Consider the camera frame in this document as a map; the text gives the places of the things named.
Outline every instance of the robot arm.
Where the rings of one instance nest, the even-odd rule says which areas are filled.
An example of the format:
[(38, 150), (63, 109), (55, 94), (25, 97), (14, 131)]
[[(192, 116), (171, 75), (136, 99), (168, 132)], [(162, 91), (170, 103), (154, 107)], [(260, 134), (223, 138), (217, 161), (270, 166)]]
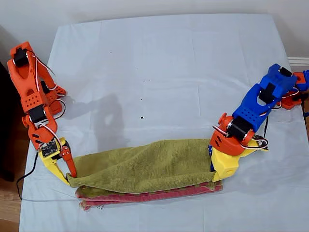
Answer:
[(248, 91), (232, 116), (226, 116), (226, 113), (221, 116), (219, 126), (214, 126), (216, 130), (209, 147), (211, 169), (216, 171), (213, 181), (233, 175), (240, 157), (255, 150), (267, 150), (268, 141), (255, 133), (276, 105), (291, 109), (299, 104), (299, 100), (293, 100), (293, 96), (299, 93), (295, 86), (299, 87), (300, 83), (306, 81), (274, 64), (260, 84), (255, 84)]
[(74, 177), (76, 169), (70, 149), (65, 146), (65, 139), (58, 139), (56, 136), (57, 123), (54, 119), (54, 115), (62, 111), (63, 101), (59, 98), (65, 96), (66, 92), (54, 83), (48, 67), (35, 56), (28, 42), (13, 48), (10, 54), (8, 69), (26, 114), (22, 121), (28, 128), (28, 136), (44, 165), (68, 184), (56, 161), (63, 158)]

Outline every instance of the white table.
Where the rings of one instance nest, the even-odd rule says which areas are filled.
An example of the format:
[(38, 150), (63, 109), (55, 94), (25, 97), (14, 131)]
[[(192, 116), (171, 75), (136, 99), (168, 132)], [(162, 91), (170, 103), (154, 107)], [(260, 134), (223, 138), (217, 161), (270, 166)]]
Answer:
[[(68, 91), (57, 134), (75, 157), (162, 139), (210, 138), (220, 115), (232, 114), (273, 63), (289, 68), (268, 15), (62, 26), (48, 62)], [(75, 189), (38, 160), (24, 182), (20, 231), (306, 231), (309, 147), (301, 108), (272, 112), (267, 138), (269, 152), (242, 158), (221, 192), (85, 212)], [(34, 156), (30, 145), (26, 172)]]

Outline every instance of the folded towel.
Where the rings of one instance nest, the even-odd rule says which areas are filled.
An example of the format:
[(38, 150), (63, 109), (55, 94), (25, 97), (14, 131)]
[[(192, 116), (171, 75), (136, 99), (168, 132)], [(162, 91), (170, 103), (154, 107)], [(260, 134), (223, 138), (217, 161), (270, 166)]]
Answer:
[[(163, 140), (80, 156), (74, 158), (77, 177), (67, 174), (67, 179), (72, 187), (82, 186), (76, 195), (84, 204), (91, 199), (139, 202), (220, 190), (221, 182), (211, 181), (215, 172), (208, 145), (207, 139)], [(185, 187), (193, 190), (186, 192)]]
[(118, 204), (129, 202), (147, 202), (154, 200), (162, 200), (166, 198), (184, 197), (198, 195), (202, 193), (210, 193), (222, 190), (221, 181), (204, 182), (197, 185), (186, 186), (184, 188), (174, 188), (165, 191), (129, 194), (106, 191), (99, 188), (82, 186), (76, 190), (76, 196), (82, 201), (80, 207), (84, 210), (92, 206)]

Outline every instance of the black furniture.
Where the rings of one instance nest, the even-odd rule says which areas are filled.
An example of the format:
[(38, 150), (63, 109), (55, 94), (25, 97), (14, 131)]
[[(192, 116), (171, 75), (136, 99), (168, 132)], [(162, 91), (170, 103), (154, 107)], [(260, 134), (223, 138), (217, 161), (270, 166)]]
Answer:
[(15, 113), (20, 109), (21, 104), (18, 92), (7, 70), (1, 63), (0, 80), (0, 177), (7, 181), (14, 181), (13, 162), (10, 161), (10, 158), (13, 158), (13, 156), (11, 156), (12, 149), (8, 145), (8, 139), (11, 135)]

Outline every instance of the wall baseboard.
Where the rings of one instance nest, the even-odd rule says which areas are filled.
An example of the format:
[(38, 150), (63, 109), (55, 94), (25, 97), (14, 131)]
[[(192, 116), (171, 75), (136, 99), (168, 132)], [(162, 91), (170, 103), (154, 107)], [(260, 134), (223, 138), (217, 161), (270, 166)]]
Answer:
[(309, 69), (309, 58), (288, 57), (293, 72), (302, 72)]

